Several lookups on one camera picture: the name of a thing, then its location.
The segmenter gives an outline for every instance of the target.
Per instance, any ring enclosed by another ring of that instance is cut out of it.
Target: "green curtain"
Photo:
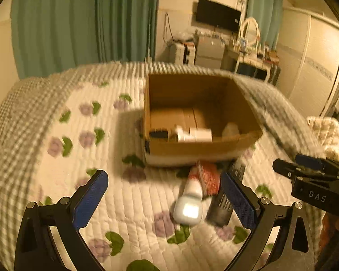
[[[283,0],[248,0],[246,17],[253,17],[261,30],[261,45],[275,48],[282,22]]]
[[[158,0],[13,0],[19,77],[82,64],[154,57]]]

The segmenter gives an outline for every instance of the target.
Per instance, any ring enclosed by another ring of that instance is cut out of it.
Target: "metal bolt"
[[[33,209],[34,206],[35,206],[35,202],[30,202],[26,207],[27,207],[28,209]]]
[[[61,198],[60,199],[60,203],[62,204],[62,205],[66,205],[66,204],[68,204],[69,203],[69,198],[68,197],[64,197],[64,198]]]
[[[294,206],[298,209],[301,209],[303,207],[303,205],[299,202],[295,202]]]
[[[261,202],[261,204],[264,204],[264,205],[270,204],[270,200],[268,198],[265,198],[265,197],[261,198],[260,202]]]

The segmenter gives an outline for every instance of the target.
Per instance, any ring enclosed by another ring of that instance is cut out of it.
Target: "open cardboard box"
[[[238,125],[240,135],[223,138],[222,131],[229,122]],[[168,134],[176,125],[187,132],[192,127],[210,128],[212,142],[169,141]],[[230,160],[239,157],[261,135],[257,118],[231,78],[201,74],[148,76],[144,138],[149,165]]]

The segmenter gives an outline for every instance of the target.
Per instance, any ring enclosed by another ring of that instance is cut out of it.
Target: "hand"
[[[335,230],[339,231],[339,217],[326,213],[322,220],[323,228],[320,233],[319,250],[320,252],[329,243]]]

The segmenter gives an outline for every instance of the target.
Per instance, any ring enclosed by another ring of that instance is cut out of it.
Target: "television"
[[[239,32],[241,12],[210,0],[198,0],[196,21],[232,32]]]

